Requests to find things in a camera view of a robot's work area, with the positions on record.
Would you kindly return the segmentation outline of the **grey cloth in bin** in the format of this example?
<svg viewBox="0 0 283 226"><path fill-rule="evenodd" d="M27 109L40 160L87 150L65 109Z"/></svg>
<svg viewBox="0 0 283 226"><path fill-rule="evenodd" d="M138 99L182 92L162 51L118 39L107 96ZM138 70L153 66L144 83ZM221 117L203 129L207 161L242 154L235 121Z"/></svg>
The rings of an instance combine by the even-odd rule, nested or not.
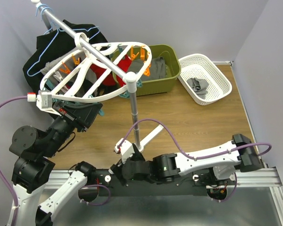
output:
<svg viewBox="0 0 283 226"><path fill-rule="evenodd" d="M143 66L143 61L141 59L136 59L132 61L128 72L134 72L137 73L140 71L140 69ZM147 77L143 75L141 77L141 81L151 81L151 80L158 80L158 79L164 79L166 78L166 63L164 58L158 57L153 58L151 61L151 67L150 67L150 76Z"/></svg>

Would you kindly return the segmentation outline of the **olive green plastic bin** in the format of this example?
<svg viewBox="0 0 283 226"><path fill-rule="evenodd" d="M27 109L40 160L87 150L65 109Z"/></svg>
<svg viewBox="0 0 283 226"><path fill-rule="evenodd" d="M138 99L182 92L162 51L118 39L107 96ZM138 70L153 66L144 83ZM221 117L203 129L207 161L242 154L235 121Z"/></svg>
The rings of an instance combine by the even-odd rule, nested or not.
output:
<svg viewBox="0 0 283 226"><path fill-rule="evenodd" d="M137 96L170 92L181 72L178 58L172 47L161 44L152 45L150 49L152 53L150 75L142 75L137 82ZM129 50L117 66L124 72L139 72L144 64L140 59L140 53L145 54L146 51L140 47Z"/></svg>

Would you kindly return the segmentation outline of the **aluminium frame rail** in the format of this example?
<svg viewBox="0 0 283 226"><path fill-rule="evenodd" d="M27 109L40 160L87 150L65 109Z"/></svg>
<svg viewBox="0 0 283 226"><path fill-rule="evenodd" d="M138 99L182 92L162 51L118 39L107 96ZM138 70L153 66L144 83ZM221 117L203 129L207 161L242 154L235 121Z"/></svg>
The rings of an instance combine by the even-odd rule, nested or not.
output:
<svg viewBox="0 0 283 226"><path fill-rule="evenodd" d="M47 182L46 189L57 190L68 179L68 170L53 170ZM283 225L283 192L281 189L282 182L276 168L263 168L253 172L237 172L238 188L242 187L269 187L275 204L275 208Z"/></svg>

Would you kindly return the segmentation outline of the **white perforated plastic basket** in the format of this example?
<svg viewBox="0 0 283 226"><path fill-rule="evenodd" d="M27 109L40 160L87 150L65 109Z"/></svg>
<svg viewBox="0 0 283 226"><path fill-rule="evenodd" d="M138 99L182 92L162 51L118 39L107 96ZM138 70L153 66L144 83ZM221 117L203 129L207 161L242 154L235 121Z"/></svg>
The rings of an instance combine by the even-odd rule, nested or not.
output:
<svg viewBox="0 0 283 226"><path fill-rule="evenodd" d="M203 54L191 54L179 59L181 73L178 80L199 105L212 104L232 91L232 85L217 66ZM205 99L199 98L187 83L189 78L205 79L208 82Z"/></svg>

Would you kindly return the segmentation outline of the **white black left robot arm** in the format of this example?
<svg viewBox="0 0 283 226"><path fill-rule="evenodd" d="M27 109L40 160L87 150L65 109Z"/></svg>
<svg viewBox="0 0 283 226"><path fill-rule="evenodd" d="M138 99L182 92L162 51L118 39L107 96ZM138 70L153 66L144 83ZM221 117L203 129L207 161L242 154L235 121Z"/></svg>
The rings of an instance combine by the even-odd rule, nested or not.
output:
<svg viewBox="0 0 283 226"><path fill-rule="evenodd" d="M47 130L22 126L15 131L9 150L18 156L12 173L16 199L9 226L51 226L71 196L81 187L94 183L96 169L83 161L51 197L39 203L55 166L50 158L68 145L67 139L74 130L85 132L102 106L101 103L75 105L58 101L53 106L58 116Z"/></svg>

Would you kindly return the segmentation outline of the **silver white clothes rack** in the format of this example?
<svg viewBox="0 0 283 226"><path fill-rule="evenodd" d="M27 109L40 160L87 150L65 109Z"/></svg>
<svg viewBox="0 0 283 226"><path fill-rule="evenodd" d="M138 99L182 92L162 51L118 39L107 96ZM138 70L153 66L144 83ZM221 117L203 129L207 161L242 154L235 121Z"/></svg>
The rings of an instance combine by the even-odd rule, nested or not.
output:
<svg viewBox="0 0 283 226"><path fill-rule="evenodd" d="M32 3L36 7L36 11L40 16L44 16L50 19L54 24L56 24L60 29L65 31L70 37L74 39L75 50L66 55L62 60L60 60L49 72L44 76L40 82L40 90L47 91L45 89L45 84L49 78L59 69L64 62L71 59L71 57L77 54L84 53L85 59L62 81L51 90L47 91L52 94L52 100L64 100L69 102L79 102L79 103L96 103L103 102L114 97L117 97L124 92L129 93L131 114L133 119L133 131L135 144L140 152L144 150L144 147L162 130L162 126L155 128L149 135L144 139L140 139L139 134L139 120L137 119L137 81L141 78L146 68L151 64L152 53L150 48L140 42L110 42L110 43L97 43L90 44L89 38L83 32L75 32L68 25L58 19L51 11L51 9L46 5L41 3L39 0L34 0ZM125 73L120 69L117 64L119 61L134 47L144 47L146 50L146 61L138 73L127 72ZM76 93L81 88L85 75L92 64L97 65L105 69L103 75L97 79L94 85L86 92L83 97L76 97ZM121 80L125 83L124 86L118 88L116 91L102 95L100 97L93 97L92 94L96 88L105 80L105 78L114 72Z"/></svg>

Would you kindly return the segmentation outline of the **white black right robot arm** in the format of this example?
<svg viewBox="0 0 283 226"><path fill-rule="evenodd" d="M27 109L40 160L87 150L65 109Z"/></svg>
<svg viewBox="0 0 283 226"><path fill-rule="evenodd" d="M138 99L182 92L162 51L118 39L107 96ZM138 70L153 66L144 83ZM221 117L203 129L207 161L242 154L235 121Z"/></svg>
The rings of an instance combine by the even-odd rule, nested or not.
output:
<svg viewBox="0 0 283 226"><path fill-rule="evenodd" d="M254 143L242 134L221 145L189 153L169 153L145 160L135 144L125 141L121 159L108 170L122 185L129 180L166 184L198 170L208 169L208 180L217 185L236 171L251 172L263 167Z"/></svg>

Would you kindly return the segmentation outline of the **white round clip hanger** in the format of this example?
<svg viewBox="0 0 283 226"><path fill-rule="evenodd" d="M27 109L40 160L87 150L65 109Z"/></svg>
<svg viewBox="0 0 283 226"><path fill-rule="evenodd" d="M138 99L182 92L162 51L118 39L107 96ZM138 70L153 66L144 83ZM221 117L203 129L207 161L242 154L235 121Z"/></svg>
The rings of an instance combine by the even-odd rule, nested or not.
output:
<svg viewBox="0 0 283 226"><path fill-rule="evenodd" d="M149 76L152 52L140 42L82 45L85 33L74 37L72 50L49 58L41 67L36 103L42 109L53 102L94 103L137 91L142 76Z"/></svg>

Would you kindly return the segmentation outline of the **orange clothes clip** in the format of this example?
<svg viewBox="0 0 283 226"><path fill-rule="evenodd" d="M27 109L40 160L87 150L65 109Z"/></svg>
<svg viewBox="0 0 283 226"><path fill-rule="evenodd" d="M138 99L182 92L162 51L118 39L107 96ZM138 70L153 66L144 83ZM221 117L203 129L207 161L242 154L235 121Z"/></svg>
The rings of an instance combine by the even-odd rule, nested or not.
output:
<svg viewBox="0 0 283 226"><path fill-rule="evenodd" d="M142 61L145 61L146 60L146 50L144 47L140 47L140 59Z"/></svg>
<svg viewBox="0 0 283 226"><path fill-rule="evenodd" d="M130 59L133 61L135 60L139 55L139 52L136 52L136 49L134 46L131 46L131 49L130 49Z"/></svg>
<svg viewBox="0 0 283 226"><path fill-rule="evenodd" d="M144 74L145 76L147 76L147 77L150 76L150 66L151 66L151 65L149 65L149 66L146 68L146 70L144 71L144 73L143 73L143 74Z"/></svg>

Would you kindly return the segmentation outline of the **teal clothes clip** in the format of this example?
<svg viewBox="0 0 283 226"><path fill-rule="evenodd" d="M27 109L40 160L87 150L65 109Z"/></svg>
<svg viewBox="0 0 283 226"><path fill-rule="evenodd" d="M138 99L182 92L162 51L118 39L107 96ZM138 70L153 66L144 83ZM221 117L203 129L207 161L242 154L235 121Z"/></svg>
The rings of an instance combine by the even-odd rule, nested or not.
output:
<svg viewBox="0 0 283 226"><path fill-rule="evenodd" d="M103 110L100 110L100 111L99 111L99 115L100 115L100 116L104 116L104 115L105 115L104 111L103 111Z"/></svg>

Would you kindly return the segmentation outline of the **red sock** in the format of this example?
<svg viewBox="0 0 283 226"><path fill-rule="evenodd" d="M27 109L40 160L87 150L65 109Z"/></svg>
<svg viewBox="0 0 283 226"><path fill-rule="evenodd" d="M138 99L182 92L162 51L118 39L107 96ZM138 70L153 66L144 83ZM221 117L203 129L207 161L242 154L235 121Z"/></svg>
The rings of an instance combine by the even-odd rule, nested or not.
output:
<svg viewBox="0 0 283 226"><path fill-rule="evenodd" d="M128 71L130 65L132 63L132 60L128 57L128 56L125 56L124 59L121 59L120 62L118 63L118 67L120 69L122 69L125 73ZM98 67L97 65L95 64L92 64L90 66L90 69L95 73L96 75L96 78L99 79L102 74L105 72L105 69L101 68L101 67ZM120 86L124 86L124 82L121 81L121 79L119 77L117 77L117 81L120 82ZM112 73L110 73L106 78L105 80L102 82L103 85L105 86L114 86L116 85L116 82L113 78L113 75Z"/></svg>

